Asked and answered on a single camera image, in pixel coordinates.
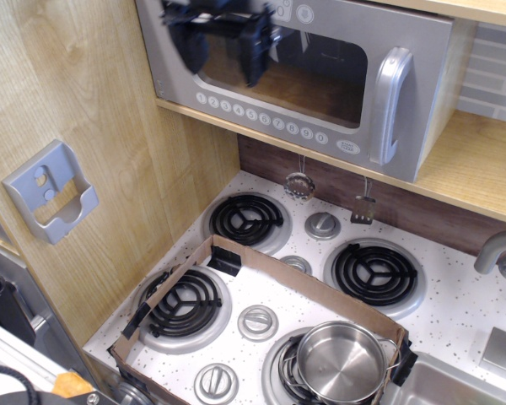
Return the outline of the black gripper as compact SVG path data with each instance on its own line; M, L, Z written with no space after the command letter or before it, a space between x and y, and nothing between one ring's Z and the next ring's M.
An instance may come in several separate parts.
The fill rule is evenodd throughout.
M240 66L248 87L267 70L269 52L278 42L268 1L163 1L159 17L170 32L183 63L198 74L209 56L207 35L240 39Z

